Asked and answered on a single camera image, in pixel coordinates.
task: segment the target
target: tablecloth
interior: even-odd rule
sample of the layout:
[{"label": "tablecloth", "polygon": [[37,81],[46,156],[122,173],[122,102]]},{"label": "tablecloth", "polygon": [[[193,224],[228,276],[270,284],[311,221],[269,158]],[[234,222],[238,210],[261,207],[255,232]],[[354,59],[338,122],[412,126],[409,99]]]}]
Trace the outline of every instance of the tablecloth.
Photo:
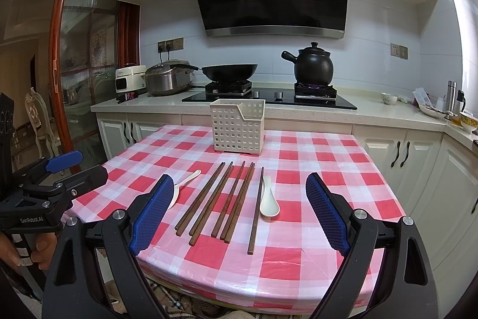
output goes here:
[{"label": "tablecloth", "polygon": [[[233,161],[235,167],[191,247],[188,231],[206,202],[182,237],[176,236],[174,226],[223,161],[226,165]],[[226,244],[210,233],[243,161],[246,168],[255,162],[256,170],[232,242]],[[312,312],[343,260],[330,247],[307,200],[305,180],[311,172],[317,172],[330,191],[343,195],[352,208],[365,209],[376,219],[396,221],[404,215],[390,187],[352,135],[266,130],[262,153],[253,156],[215,152],[211,128],[167,125],[104,166],[109,173],[106,185],[73,201],[69,215],[83,221],[104,219],[150,191],[163,173],[178,183],[200,169],[202,174],[181,188],[178,202],[164,215],[149,248],[139,254],[139,264],[145,272],[184,291],[250,310]],[[272,178],[281,211],[269,220],[259,218],[254,254],[248,255],[261,167]],[[370,299],[381,260],[382,250],[376,250],[356,306],[364,306]]]}]

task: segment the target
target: wooden chopstick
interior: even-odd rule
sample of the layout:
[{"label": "wooden chopstick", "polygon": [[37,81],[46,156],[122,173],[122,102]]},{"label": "wooden chopstick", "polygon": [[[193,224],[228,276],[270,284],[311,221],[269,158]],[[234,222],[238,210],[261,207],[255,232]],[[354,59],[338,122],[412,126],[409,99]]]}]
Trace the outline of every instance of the wooden chopstick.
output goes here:
[{"label": "wooden chopstick", "polygon": [[194,233],[196,232],[199,224],[201,223],[202,218],[204,217],[204,215],[206,215],[207,209],[209,208],[211,203],[214,202],[214,204],[216,204],[216,201],[217,201],[216,195],[217,195],[217,197],[219,197],[219,194],[222,192],[222,189],[224,188],[224,185],[226,185],[226,181],[228,180],[228,178],[231,174],[233,164],[234,163],[231,162],[231,164],[229,164],[228,168],[224,172],[224,175],[221,178],[221,181],[219,181],[219,184],[217,185],[216,189],[212,192],[211,196],[209,197],[209,199],[206,202],[206,205],[204,206],[203,210],[201,211],[201,213],[197,217],[196,221],[194,222],[194,225],[190,229],[189,235],[191,235],[191,236],[194,235]]},{"label": "wooden chopstick", "polygon": [[244,204],[244,199],[246,198],[246,192],[249,188],[249,183],[250,183],[250,181],[252,179],[252,176],[254,174],[255,164],[252,163],[251,165],[252,165],[252,171],[251,171],[249,177],[247,178],[247,181],[243,184],[244,185],[244,192],[243,192],[242,196],[240,197],[239,204],[237,206],[236,212],[234,213],[234,216],[232,217],[232,221],[231,221],[231,224],[229,226],[228,233],[226,234],[226,236],[224,238],[224,242],[226,242],[226,243],[231,242],[231,238],[232,238],[232,235],[234,233],[234,229],[236,228],[236,223],[239,219],[239,214],[242,210],[242,205]]},{"label": "wooden chopstick", "polygon": [[224,203],[221,213],[219,214],[219,218],[217,218],[216,224],[214,225],[214,228],[212,229],[211,237],[213,238],[217,237],[217,234],[219,233],[219,230],[221,229],[222,221],[224,220],[224,216],[226,215],[226,212],[228,211],[229,204],[234,195],[234,191],[236,190],[236,187],[238,185],[240,176],[242,175],[242,170],[244,169],[245,164],[246,162],[243,161],[239,169],[239,173],[236,177],[236,180],[234,180],[234,184],[232,185],[231,191],[229,192],[228,198],[226,199],[226,202]]},{"label": "wooden chopstick", "polygon": [[259,206],[261,205],[262,182],[264,180],[264,167],[261,169],[261,179],[259,180],[259,189],[257,190],[256,210],[254,212],[254,220],[252,221],[252,229],[250,230],[249,247],[247,254],[254,254],[254,245],[256,243],[257,222],[259,221]]},{"label": "wooden chopstick", "polygon": [[239,190],[239,193],[236,197],[236,201],[234,202],[234,205],[232,206],[232,210],[231,210],[231,212],[228,216],[228,219],[226,220],[226,224],[224,225],[224,227],[222,229],[222,233],[221,233],[221,236],[220,236],[221,240],[224,240],[224,238],[226,238],[226,234],[228,233],[229,226],[231,225],[231,222],[232,222],[232,218],[234,217],[234,214],[236,213],[236,210],[238,208],[240,197],[242,196],[242,192],[244,191],[244,185],[247,181],[247,178],[250,175],[250,171],[251,171],[253,165],[254,165],[254,163],[252,162],[247,169],[246,177],[244,178],[244,181],[242,182],[242,186],[241,186],[241,188]]},{"label": "wooden chopstick", "polygon": [[191,246],[194,246],[196,244],[196,241],[199,238],[199,235],[201,234],[201,231],[203,230],[204,225],[207,222],[207,219],[211,215],[212,209],[214,208],[214,205],[216,204],[217,199],[219,198],[219,195],[221,195],[222,189],[226,185],[226,182],[228,181],[228,178],[231,175],[232,167],[233,167],[233,163],[231,162],[228,169],[226,170],[226,173],[224,173],[224,176],[222,177],[221,182],[217,186],[216,191],[211,195],[211,197],[209,198],[209,201],[207,202],[206,206],[203,209],[203,212],[197,218],[196,223],[194,224],[195,228],[193,226],[193,228],[191,229],[191,231],[194,232],[193,236],[191,237],[189,241],[189,244]]},{"label": "wooden chopstick", "polygon": [[204,188],[201,190],[201,192],[199,192],[199,195],[196,197],[196,199],[194,199],[194,202],[189,206],[189,208],[187,209],[187,211],[184,213],[184,215],[182,216],[182,218],[179,220],[179,222],[176,224],[176,226],[174,227],[177,231],[176,231],[176,235],[178,235],[179,237],[181,237],[182,233],[184,232],[184,230],[186,229],[187,225],[189,224],[189,222],[191,221],[191,219],[193,218],[194,214],[196,213],[197,209],[199,208],[199,206],[201,205],[201,203],[203,202],[204,198],[206,197],[207,193],[209,192],[209,190],[211,189],[212,187],[212,184],[214,184],[214,182],[216,181],[217,177],[219,176],[219,174],[221,173],[222,171],[222,168],[224,167],[226,163],[225,162],[222,162],[216,169],[216,171],[213,173],[213,175],[211,176],[211,178],[207,181],[206,185],[204,186]]}]

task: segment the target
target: basket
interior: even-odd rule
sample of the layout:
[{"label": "basket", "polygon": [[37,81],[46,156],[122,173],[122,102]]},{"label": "basket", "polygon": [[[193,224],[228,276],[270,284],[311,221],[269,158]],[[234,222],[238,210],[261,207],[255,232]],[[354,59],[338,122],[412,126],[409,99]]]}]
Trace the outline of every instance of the basket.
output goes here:
[{"label": "basket", "polygon": [[218,99],[212,102],[214,150],[260,154],[264,143],[264,99]]}]

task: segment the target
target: spoon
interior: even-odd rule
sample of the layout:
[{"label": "spoon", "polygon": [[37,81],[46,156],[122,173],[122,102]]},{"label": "spoon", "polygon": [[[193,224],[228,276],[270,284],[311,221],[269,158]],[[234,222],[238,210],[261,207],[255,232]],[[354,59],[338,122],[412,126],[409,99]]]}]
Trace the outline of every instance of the spoon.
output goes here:
[{"label": "spoon", "polygon": [[180,187],[181,185],[186,184],[187,182],[190,182],[192,179],[194,179],[195,177],[198,177],[200,174],[201,174],[201,170],[198,169],[196,172],[192,173],[192,174],[189,175],[187,178],[185,178],[181,183],[176,184],[176,185],[174,186],[173,199],[171,200],[171,203],[169,204],[168,210],[169,210],[172,206],[174,206],[174,204],[176,203],[176,200],[178,200],[179,187]]},{"label": "spoon", "polygon": [[279,203],[277,203],[271,186],[271,177],[264,176],[264,195],[262,196],[261,205],[259,211],[264,216],[276,216],[280,211]]}]

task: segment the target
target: white appliance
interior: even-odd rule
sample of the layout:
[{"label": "white appliance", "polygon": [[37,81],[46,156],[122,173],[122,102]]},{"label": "white appliance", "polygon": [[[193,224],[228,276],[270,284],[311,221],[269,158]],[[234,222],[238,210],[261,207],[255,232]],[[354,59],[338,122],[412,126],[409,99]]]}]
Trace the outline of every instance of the white appliance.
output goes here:
[{"label": "white appliance", "polygon": [[138,91],[146,92],[146,81],[144,73],[146,65],[134,65],[132,67],[119,68],[115,72],[116,93],[124,94],[126,92]]}]

